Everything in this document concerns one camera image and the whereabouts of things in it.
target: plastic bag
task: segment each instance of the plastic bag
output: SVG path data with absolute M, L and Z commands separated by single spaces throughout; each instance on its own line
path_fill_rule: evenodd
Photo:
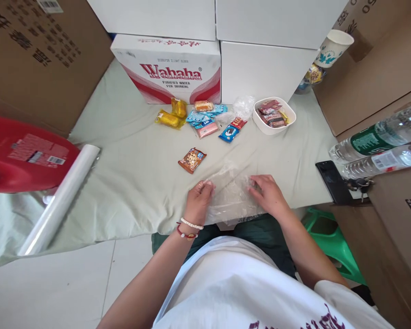
M 234 163 L 225 161 L 222 169 L 207 180 L 212 181 L 216 189 L 207 212 L 206 225 L 220 222 L 233 225 L 264 212 L 248 192 L 251 185 L 249 176 L 243 175 Z
M 234 104 L 228 112 L 216 116 L 216 122 L 221 127 L 226 127 L 236 117 L 248 121 L 253 114 L 255 99 L 252 96 L 241 96 L 236 98 Z

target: hand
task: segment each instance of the hand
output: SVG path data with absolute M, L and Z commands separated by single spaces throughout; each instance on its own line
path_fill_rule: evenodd
M 195 225 L 204 226 L 207 208 L 215 194 L 216 186 L 211 181 L 202 180 L 187 193 L 184 219 Z
M 262 192 L 259 193 L 252 187 L 248 190 L 266 212 L 279 220 L 281 216 L 291 211 L 288 203 L 283 197 L 282 191 L 271 175 L 256 175 L 251 176 L 251 179 L 257 183 Z

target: dark green pants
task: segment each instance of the dark green pants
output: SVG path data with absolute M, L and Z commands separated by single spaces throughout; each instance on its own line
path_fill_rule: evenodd
M 258 246 L 264 253 L 271 257 L 282 272 L 295 278 L 294 262 L 289 254 L 282 230 L 277 220 L 270 214 L 261 215 L 249 222 L 239 223 L 233 231 L 222 232 L 216 224 L 205 226 L 194 240 L 186 260 L 207 242 L 222 235 L 241 238 Z M 158 233 L 152 235 L 153 254 L 155 254 L 167 237 L 167 235 Z

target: cardboard box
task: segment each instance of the cardboard box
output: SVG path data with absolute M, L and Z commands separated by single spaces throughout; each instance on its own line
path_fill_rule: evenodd
M 215 40 L 215 0 L 88 0 L 110 33 Z
M 117 34 L 111 50 L 149 104 L 221 102 L 218 41 Z
M 317 50 L 347 2 L 216 0 L 216 36 L 223 41 Z
M 332 206 L 379 313 L 395 328 L 411 328 L 411 269 L 371 204 Z
M 243 95 L 288 102 L 318 50 L 221 42 L 222 103 Z
M 85 0 L 0 0 L 0 116 L 67 137 L 113 60 Z
M 411 92 L 337 136 L 339 142 L 411 106 Z
M 335 136 L 411 92 L 411 0 L 353 3 L 340 28 L 355 43 L 314 88 Z
M 411 168 L 378 175 L 373 181 L 369 198 L 411 268 Z

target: white tile floor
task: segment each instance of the white tile floor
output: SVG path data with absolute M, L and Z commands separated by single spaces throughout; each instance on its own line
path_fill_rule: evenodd
M 306 209 L 295 212 L 301 218 Z M 94 329 L 151 256 L 144 235 L 7 264 L 0 268 L 0 329 Z

